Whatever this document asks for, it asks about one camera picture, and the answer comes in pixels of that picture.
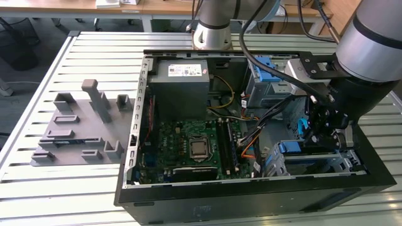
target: table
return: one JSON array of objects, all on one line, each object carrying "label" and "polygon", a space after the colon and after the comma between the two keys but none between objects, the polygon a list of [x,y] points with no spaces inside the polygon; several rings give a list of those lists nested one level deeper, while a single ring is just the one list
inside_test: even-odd
[{"label": "table", "polygon": [[[289,22],[298,22],[296,6],[286,5]],[[95,8],[95,0],[0,0],[0,16],[39,18],[113,18],[141,19],[145,32],[153,32],[153,19],[192,19],[192,2],[181,0],[142,0],[139,5],[122,4],[121,8]],[[325,22],[317,10],[304,9],[306,23],[314,23],[310,33],[318,35]],[[284,16],[270,21],[282,22]]]},{"label": "table", "polygon": [[[312,51],[330,54],[333,43],[300,35],[246,35],[252,50]],[[240,36],[233,35],[234,49]],[[31,155],[51,120],[58,92],[89,98],[81,91],[85,79],[98,79],[109,98],[137,97],[145,49],[192,49],[184,33],[82,32],[67,41],[0,152],[0,223],[3,225],[133,226],[134,219],[114,206],[119,164],[30,166]],[[242,218],[200,225],[338,226],[402,224],[402,115],[393,93],[360,121],[362,130],[395,175],[399,185],[362,196],[328,212]]]}]

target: cardboard box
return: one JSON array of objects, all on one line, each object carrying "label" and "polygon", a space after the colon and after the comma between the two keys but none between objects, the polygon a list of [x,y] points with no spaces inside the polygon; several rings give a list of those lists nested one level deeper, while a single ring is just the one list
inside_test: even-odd
[{"label": "cardboard box", "polygon": [[[297,6],[298,0],[282,0],[282,4]],[[305,8],[312,8],[314,5],[314,0],[302,0],[302,6]]]},{"label": "cardboard box", "polygon": [[[297,6],[297,2],[298,2],[298,0],[282,0],[284,4],[292,5],[292,6]],[[314,2],[314,0],[302,0],[302,6],[312,5],[313,2]]]},{"label": "cardboard box", "polygon": [[121,0],[122,4],[137,5],[141,0]]},{"label": "cardboard box", "polygon": [[[294,22],[294,23],[288,23],[286,29],[284,30],[284,22],[270,22],[269,23],[269,27],[268,27],[268,34],[302,34],[304,30],[302,30],[302,26],[300,22]],[[308,31],[312,28],[313,23],[306,23],[306,29]]]}]

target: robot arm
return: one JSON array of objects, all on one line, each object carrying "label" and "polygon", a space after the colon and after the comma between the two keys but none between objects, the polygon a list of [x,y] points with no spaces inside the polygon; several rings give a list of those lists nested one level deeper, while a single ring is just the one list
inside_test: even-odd
[{"label": "robot arm", "polygon": [[324,105],[310,99],[308,103],[306,138],[321,145],[340,149],[353,145],[346,135],[353,124],[402,78],[402,31],[396,29],[402,21],[401,9],[400,0],[364,0],[360,5],[330,62],[338,75],[328,86],[333,101]]},{"label": "robot arm", "polygon": [[[201,22],[194,33],[196,48],[229,49],[230,20],[252,18],[250,21],[258,21],[270,12],[277,11],[278,4],[280,1],[276,0],[205,0],[201,5]],[[296,70],[280,76],[288,76],[289,79],[285,80],[302,91],[294,94],[310,97],[306,102],[309,128],[304,134],[308,142],[336,149],[346,149],[354,145],[350,142],[353,125],[402,78],[402,31],[399,29],[402,21],[401,9],[400,0],[364,0],[336,54],[301,57],[297,63],[302,65],[306,80],[301,79]],[[242,49],[250,59],[253,56],[250,53],[248,55],[245,43]],[[321,63],[328,63],[326,69],[321,69]],[[268,72],[273,75],[276,72],[281,75],[281,72],[270,70]],[[324,79],[328,85],[322,87],[318,83]]]},{"label": "robot arm", "polygon": [[[250,19],[264,0],[202,0],[201,20],[196,29],[193,41],[197,49],[230,49],[232,30],[230,22]],[[280,1],[272,0],[256,17],[260,21],[274,16]]]}]

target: aluminum table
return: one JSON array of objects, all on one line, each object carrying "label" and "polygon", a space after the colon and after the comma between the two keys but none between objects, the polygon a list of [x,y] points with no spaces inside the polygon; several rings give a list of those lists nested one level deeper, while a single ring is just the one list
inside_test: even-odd
[{"label": "aluminum table", "polygon": [[[240,35],[233,35],[234,49]],[[330,54],[336,45],[298,35],[248,35],[252,50]],[[114,206],[119,164],[33,167],[31,155],[51,120],[58,92],[89,98],[85,79],[98,79],[109,98],[137,95],[145,49],[192,49],[182,33],[82,32],[69,37],[0,152],[0,225],[139,225]],[[395,93],[360,121],[399,185],[328,212],[229,219],[192,225],[402,225],[402,109]]]}]

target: white label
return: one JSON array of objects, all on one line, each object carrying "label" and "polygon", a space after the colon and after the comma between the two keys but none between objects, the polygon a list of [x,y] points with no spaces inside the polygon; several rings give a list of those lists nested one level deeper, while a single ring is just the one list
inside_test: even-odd
[{"label": "white label", "polygon": [[122,13],[139,13],[138,10],[122,10]]},{"label": "white label", "polygon": [[260,170],[262,169],[262,166],[257,163],[257,162],[254,162],[254,169],[260,172]]},{"label": "white label", "polygon": [[242,100],[242,108],[248,108],[248,100]]},{"label": "white label", "polygon": [[170,65],[170,77],[202,76],[201,65]]}]

